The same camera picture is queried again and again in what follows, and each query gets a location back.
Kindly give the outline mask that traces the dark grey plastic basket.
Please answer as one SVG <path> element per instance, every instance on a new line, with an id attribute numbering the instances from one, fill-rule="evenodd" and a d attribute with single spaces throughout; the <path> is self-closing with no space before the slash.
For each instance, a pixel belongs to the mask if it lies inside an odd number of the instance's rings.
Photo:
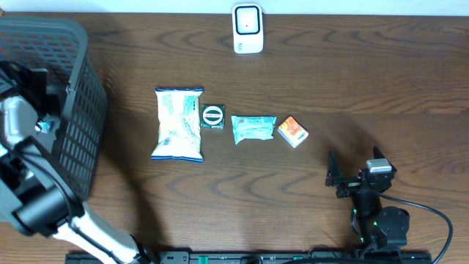
<path id="1" fill-rule="evenodd" d="M 1 216 L 52 231 L 83 213 L 106 121 L 106 92 L 68 19 L 1 19 Z"/>

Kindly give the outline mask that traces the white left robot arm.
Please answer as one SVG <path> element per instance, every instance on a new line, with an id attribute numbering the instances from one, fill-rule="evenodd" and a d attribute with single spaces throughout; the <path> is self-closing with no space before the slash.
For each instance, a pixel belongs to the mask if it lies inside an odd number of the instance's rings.
<path id="1" fill-rule="evenodd" d="M 103 90 L 51 84 L 50 70 L 1 62 L 1 214 L 24 235 L 68 241 L 103 263 L 154 263 L 87 199 L 107 107 Z"/>

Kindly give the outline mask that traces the orange white small box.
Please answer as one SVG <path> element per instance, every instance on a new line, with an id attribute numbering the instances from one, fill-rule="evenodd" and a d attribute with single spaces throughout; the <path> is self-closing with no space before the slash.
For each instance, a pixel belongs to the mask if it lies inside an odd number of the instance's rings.
<path id="1" fill-rule="evenodd" d="M 298 147 L 309 136 L 309 132 L 292 116 L 286 118 L 277 131 L 293 148 Z"/>

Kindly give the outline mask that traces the dark green round-label packet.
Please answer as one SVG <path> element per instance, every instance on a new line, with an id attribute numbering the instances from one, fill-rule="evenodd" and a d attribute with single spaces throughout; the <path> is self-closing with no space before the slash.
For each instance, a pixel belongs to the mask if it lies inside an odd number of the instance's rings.
<path id="1" fill-rule="evenodd" d="M 225 106 L 203 105 L 201 126 L 210 129 L 224 129 Z"/>

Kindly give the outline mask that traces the white blue snack bag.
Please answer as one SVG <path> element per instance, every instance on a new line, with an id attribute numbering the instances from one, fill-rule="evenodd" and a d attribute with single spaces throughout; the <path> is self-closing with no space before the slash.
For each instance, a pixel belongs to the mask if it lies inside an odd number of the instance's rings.
<path id="1" fill-rule="evenodd" d="M 199 113 L 199 97 L 203 91 L 201 87 L 155 89 L 159 129 L 152 160 L 204 161 Z"/>

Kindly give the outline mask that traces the green wet wipe packet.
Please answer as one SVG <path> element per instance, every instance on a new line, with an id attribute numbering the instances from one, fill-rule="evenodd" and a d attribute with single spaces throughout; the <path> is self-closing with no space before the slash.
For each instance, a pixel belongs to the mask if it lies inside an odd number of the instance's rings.
<path id="1" fill-rule="evenodd" d="M 274 116 L 231 116 L 235 144 L 244 139 L 273 139 L 277 117 Z"/>

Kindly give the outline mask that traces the black mounting rail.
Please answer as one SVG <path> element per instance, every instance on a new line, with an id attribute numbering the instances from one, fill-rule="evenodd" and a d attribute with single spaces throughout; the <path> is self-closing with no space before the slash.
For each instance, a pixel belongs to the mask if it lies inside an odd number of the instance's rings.
<path id="1" fill-rule="evenodd" d="M 431 264 L 428 253 L 379 252 L 359 258 L 349 252 L 326 249 L 310 253 L 190 253 L 158 252 L 161 264 L 282 264 L 282 263 L 404 263 Z"/>

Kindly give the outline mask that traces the green tissue box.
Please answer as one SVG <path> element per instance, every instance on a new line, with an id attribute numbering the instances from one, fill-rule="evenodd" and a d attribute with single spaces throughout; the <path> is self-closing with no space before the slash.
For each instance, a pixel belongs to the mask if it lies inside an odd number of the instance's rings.
<path id="1" fill-rule="evenodd" d="M 53 120 L 53 116 L 46 114 L 42 119 L 37 121 L 35 130 L 38 133 L 50 133 L 54 123 L 55 121 Z"/>

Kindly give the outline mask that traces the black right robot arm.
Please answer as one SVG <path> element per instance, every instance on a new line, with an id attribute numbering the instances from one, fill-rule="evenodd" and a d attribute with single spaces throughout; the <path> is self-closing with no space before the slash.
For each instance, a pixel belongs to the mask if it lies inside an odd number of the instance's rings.
<path id="1" fill-rule="evenodd" d="M 336 188 L 338 198 L 352 200 L 351 225 L 362 240 L 358 256 L 377 252 L 397 252 L 407 244 L 409 213 L 394 206 L 382 206 L 381 195 L 391 187 L 396 168 L 373 147 L 373 159 L 357 177 L 344 177 L 336 156 L 328 155 L 325 185 Z"/>

